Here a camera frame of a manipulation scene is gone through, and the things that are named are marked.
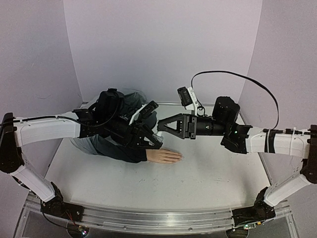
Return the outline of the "clear nail polish bottle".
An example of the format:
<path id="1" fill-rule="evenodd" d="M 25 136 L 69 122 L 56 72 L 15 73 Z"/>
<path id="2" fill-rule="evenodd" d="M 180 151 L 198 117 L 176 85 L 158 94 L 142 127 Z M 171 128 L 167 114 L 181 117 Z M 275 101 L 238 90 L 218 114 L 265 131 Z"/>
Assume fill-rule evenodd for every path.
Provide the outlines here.
<path id="1" fill-rule="evenodd" d="M 163 143 L 163 136 L 159 137 L 156 134 L 153 135 L 153 137 L 159 142 L 159 143 Z"/>

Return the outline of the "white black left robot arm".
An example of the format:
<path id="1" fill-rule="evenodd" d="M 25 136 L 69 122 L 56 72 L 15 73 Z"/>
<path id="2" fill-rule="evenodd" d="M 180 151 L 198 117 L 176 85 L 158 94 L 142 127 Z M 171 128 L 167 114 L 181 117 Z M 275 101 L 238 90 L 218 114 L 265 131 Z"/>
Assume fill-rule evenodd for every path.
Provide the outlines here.
<path id="1" fill-rule="evenodd" d="M 153 132 L 157 108 L 140 92 L 110 88 L 87 105 L 59 115 L 17 118 L 7 113 L 0 124 L 0 170 L 40 199 L 44 215 L 80 222 L 83 206 L 67 202 L 59 186 L 37 171 L 25 149 L 46 155 L 46 142 L 70 139 L 86 154 L 145 162 L 162 147 Z"/>

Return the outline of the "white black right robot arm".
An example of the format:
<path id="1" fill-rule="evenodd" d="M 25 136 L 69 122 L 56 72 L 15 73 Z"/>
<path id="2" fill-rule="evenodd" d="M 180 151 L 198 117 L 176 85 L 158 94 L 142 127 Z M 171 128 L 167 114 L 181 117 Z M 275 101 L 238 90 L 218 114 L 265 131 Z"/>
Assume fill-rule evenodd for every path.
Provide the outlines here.
<path id="1" fill-rule="evenodd" d="M 236 123 L 240 107 L 230 97 L 218 97 L 210 117 L 177 114 L 158 121 L 157 130 L 181 139 L 222 136 L 221 145 L 237 154 L 284 154 L 302 159 L 302 167 L 282 182 L 262 189 L 253 206 L 232 210 L 234 227 L 247 227 L 275 217 L 275 206 L 317 182 L 317 127 L 267 129 Z"/>

